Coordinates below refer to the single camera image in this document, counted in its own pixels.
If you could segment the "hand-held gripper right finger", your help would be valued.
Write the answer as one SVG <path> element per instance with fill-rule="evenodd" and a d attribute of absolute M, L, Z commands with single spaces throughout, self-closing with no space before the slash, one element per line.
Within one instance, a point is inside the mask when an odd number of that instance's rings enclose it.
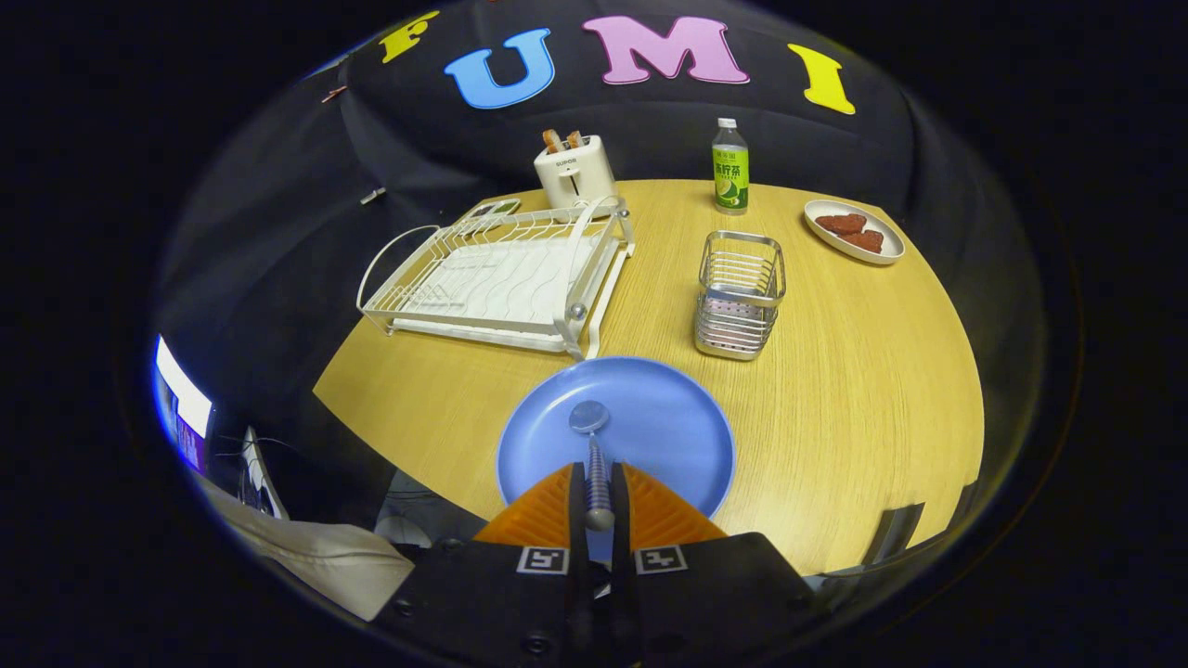
<path fill-rule="evenodd" d="M 815 634 L 815 593 L 762 532 L 722 532 L 631 465 L 612 475 L 609 625 L 628 667 L 754 667 Z"/>

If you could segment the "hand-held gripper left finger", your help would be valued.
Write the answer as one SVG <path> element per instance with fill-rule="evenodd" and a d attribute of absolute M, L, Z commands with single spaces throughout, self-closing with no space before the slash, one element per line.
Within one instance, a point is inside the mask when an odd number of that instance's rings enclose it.
<path fill-rule="evenodd" d="M 590 653 L 584 470 L 565 465 L 470 541 L 416 559 L 375 617 L 416 664 L 565 667 Z"/>

